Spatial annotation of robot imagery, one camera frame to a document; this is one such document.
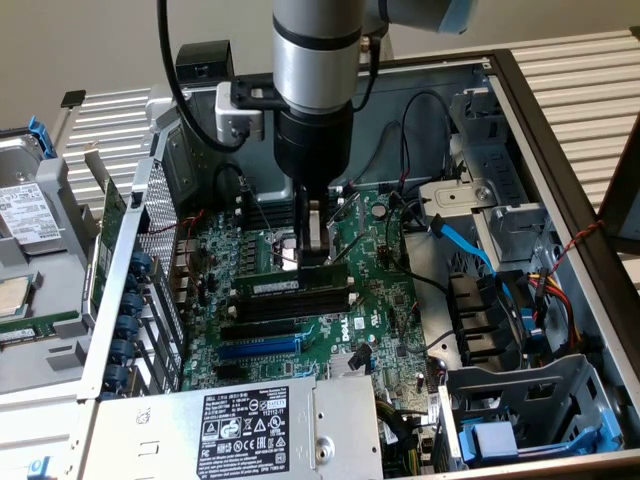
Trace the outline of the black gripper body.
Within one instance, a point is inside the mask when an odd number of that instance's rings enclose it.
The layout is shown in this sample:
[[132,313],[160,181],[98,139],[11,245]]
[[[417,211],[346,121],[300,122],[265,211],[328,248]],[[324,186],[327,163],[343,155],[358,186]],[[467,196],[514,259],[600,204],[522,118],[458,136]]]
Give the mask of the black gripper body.
[[284,174],[307,190],[326,189],[349,164],[351,106],[322,115],[282,110],[274,114],[274,157]]

